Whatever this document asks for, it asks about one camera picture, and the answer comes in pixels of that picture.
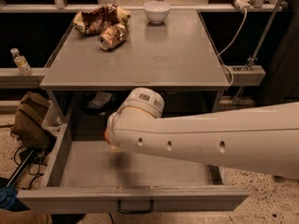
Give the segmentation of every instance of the speckled floor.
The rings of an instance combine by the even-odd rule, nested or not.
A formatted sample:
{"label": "speckled floor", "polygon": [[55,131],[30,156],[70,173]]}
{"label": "speckled floor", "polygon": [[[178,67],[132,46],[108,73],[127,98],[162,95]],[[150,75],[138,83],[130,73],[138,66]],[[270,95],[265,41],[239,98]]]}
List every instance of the speckled floor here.
{"label": "speckled floor", "polygon": [[[12,124],[14,114],[0,114],[0,125]],[[17,167],[13,155],[19,144],[10,136],[9,128],[0,129],[0,176],[10,177]],[[184,223],[298,223],[299,181],[274,178],[225,168],[225,176],[232,187],[246,188],[249,197],[234,212],[154,213],[132,216],[112,214],[114,223],[184,224]],[[26,170],[16,184],[28,189],[32,176]],[[111,223],[108,214],[88,214],[79,224]]]}

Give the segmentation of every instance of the gray tabletop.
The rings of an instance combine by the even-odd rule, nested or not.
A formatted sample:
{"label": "gray tabletop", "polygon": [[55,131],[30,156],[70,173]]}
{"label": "gray tabletop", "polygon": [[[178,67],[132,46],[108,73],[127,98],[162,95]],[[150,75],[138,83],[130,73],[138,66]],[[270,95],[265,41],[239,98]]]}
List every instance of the gray tabletop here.
{"label": "gray tabletop", "polygon": [[171,10],[153,25],[143,10],[131,10],[128,39],[104,51],[98,36],[75,28],[41,83],[46,90],[221,91],[229,84],[206,30],[193,9]]}

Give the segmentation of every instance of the bottle cap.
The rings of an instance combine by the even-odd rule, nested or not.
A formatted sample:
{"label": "bottle cap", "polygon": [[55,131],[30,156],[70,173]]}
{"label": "bottle cap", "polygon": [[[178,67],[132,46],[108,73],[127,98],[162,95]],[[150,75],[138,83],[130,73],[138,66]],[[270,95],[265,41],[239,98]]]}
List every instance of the bottle cap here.
{"label": "bottle cap", "polygon": [[11,49],[10,52],[11,52],[11,54],[15,55],[15,54],[19,53],[19,50],[18,49]]}

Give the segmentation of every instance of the crushed soda can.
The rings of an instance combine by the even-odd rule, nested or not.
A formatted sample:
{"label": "crushed soda can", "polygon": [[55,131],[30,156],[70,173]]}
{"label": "crushed soda can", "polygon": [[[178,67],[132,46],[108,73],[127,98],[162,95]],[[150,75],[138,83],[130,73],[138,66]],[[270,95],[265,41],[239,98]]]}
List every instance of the crushed soda can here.
{"label": "crushed soda can", "polygon": [[100,47],[104,50],[113,49],[125,41],[129,31],[125,25],[118,23],[109,26],[98,38]]}

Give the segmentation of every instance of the plastic bottle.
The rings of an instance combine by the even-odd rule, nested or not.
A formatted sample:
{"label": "plastic bottle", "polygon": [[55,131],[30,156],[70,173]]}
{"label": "plastic bottle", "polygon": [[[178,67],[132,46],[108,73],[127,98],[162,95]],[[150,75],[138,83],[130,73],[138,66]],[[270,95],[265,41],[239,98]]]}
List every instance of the plastic bottle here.
{"label": "plastic bottle", "polygon": [[26,58],[20,54],[18,49],[11,49],[12,60],[18,66],[23,76],[29,77],[32,75],[32,69]]}

